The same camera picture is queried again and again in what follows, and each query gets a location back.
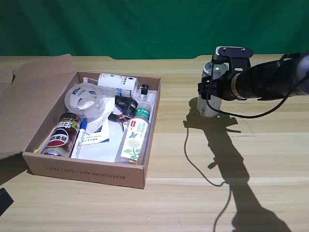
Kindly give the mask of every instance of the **paper card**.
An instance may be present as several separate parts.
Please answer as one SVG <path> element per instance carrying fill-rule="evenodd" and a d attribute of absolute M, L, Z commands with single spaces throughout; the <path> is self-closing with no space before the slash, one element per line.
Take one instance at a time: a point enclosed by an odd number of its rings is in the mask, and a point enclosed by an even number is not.
<path fill-rule="evenodd" d="M 95 121 L 88 123 L 86 128 L 86 135 L 91 135 L 97 131 L 105 121 L 108 121 L 107 118 L 114 110 L 115 107 L 115 98 L 104 98 L 105 101 L 105 110 L 103 114 Z"/>
<path fill-rule="evenodd" d="M 106 120 L 103 125 L 91 135 L 85 134 L 82 145 L 98 144 L 109 142 L 110 129 L 109 122 Z"/>

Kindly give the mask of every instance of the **snack can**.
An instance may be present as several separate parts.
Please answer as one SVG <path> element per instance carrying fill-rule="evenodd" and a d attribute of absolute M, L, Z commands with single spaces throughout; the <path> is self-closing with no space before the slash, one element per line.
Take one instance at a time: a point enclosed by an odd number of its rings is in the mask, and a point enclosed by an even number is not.
<path fill-rule="evenodd" d="M 81 122 L 81 118 L 76 114 L 61 115 L 43 154 L 70 157 Z"/>

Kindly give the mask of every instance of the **white bottle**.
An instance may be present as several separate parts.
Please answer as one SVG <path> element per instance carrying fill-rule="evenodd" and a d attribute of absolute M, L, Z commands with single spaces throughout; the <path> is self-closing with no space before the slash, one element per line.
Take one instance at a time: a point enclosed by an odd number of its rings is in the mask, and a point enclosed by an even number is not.
<path fill-rule="evenodd" d="M 201 82 L 204 83 L 206 81 L 207 77 L 211 76 L 211 68 L 212 68 L 212 62 L 208 62 L 203 67 L 203 74 L 202 74 L 202 80 Z M 225 64 L 215 64 L 213 67 L 213 80 L 219 78 L 221 75 L 223 75 L 228 70 L 228 67 Z M 208 103 L 215 109 L 219 110 L 221 106 L 221 99 L 211 95 L 211 99 L 208 100 Z M 207 102 L 205 99 L 202 99 L 201 94 L 198 95 L 197 100 L 197 111 L 206 117 L 214 117 L 218 114 L 218 112 L 212 110 L 207 105 Z"/>
<path fill-rule="evenodd" d="M 116 89 L 116 95 L 134 98 L 140 83 L 136 77 L 101 73 L 98 86 L 112 87 Z"/>
<path fill-rule="evenodd" d="M 147 145 L 151 105 L 140 102 L 135 116 L 127 123 L 127 129 L 120 143 L 115 162 L 137 164 L 142 159 Z"/>

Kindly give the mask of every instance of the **box flap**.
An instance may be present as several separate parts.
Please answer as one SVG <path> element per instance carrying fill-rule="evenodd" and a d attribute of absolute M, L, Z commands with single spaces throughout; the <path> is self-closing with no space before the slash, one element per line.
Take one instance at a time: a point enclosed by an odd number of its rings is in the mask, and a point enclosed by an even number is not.
<path fill-rule="evenodd" d="M 76 72 L 70 54 L 24 64 L 16 74 L 14 84 Z"/>
<path fill-rule="evenodd" d="M 5 67 L 0 69 L 0 98 L 3 93 L 11 86 L 13 81 L 13 68 Z"/>
<path fill-rule="evenodd" d="M 13 67 L 4 67 L 0 69 L 0 83 L 11 84 L 13 81 Z"/>
<path fill-rule="evenodd" d="M 17 154 L 20 154 L 20 152 L 15 152 L 15 151 L 12 151 L 12 152 L 0 152 L 0 160 L 8 158 L 10 156 L 17 155 Z"/>
<path fill-rule="evenodd" d="M 75 74 L 15 83 L 5 92 L 0 99 L 0 153 L 27 148 L 59 97 L 64 98 L 68 86 L 73 85 L 74 76 L 74 84 L 78 82 Z"/>

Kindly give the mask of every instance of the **green backdrop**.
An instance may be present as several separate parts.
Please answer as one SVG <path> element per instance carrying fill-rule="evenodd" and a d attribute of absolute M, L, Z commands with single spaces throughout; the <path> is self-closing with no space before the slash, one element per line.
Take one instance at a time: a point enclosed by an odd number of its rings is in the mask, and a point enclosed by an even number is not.
<path fill-rule="evenodd" d="M 0 0 L 0 55 L 194 58 L 309 50 L 309 0 Z"/>

